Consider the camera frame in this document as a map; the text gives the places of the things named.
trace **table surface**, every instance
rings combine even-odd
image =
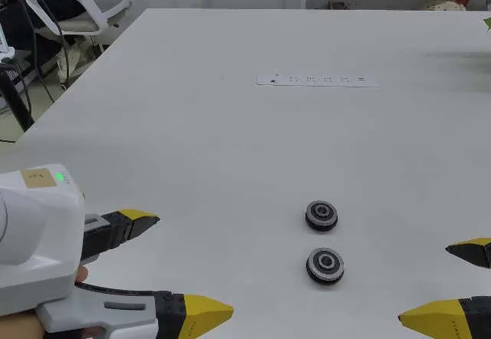
[[[491,34],[472,12],[149,10],[2,155],[63,163],[89,212],[163,221],[89,282],[208,295],[207,337],[420,337],[397,315],[491,295],[444,251],[491,235]],[[380,88],[259,87],[256,74],[371,74]],[[305,207],[338,209],[327,234]],[[343,279],[316,285],[317,247]]]

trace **white chair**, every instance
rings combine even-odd
[[[56,24],[49,18],[38,0],[25,0],[49,30],[59,36]],[[95,36],[111,25],[117,25],[131,6],[131,0],[77,0],[86,12],[72,19],[58,21],[63,35]]]

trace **label sticker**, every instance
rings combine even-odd
[[[56,187],[56,182],[48,168],[23,169],[21,175],[28,188]]]

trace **metal bearing ring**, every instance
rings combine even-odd
[[[341,256],[330,248],[317,248],[307,259],[307,273],[319,284],[333,285],[341,280],[344,274],[344,263]]]
[[[338,224],[338,212],[329,202],[310,202],[305,212],[307,224],[319,232],[327,232]]]

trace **black cable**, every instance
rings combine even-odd
[[[44,90],[46,91],[46,94],[48,94],[51,102],[54,103],[53,97],[51,96],[51,92],[49,91],[48,87],[46,86],[46,83],[44,82],[44,79],[43,79],[42,74],[41,74],[41,70],[39,69],[39,65],[38,65],[38,41],[36,39],[36,29],[34,27],[34,23],[32,23],[31,16],[29,15],[29,12],[27,10],[27,7],[25,6],[25,3],[22,0],[18,0],[18,2],[22,5],[22,10],[24,11],[24,15],[25,15],[26,19],[28,20],[29,26],[31,26],[31,30],[32,30],[32,56],[33,56],[34,69],[35,69],[36,75],[38,76],[39,81],[42,83]]]
[[[64,51],[64,58],[67,62],[67,81],[66,85],[69,85],[70,82],[70,62],[68,61],[68,43],[65,40],[63,36],[63,31],[61,30],[60,25],[58,24],[58,21],[56,18],[53,16],[53,13],[51,12],[51,9],[48,7],[48,4],[44,0],[38,0],[38,2],[41,1],[41,6],[43,7],[43,10],[46,12],[48,17],[51,19],[51,21],[56,25],[56,28],[58,29],[58,33],[60,34],[61,38],[61,44],[63,45],[63,51]]]

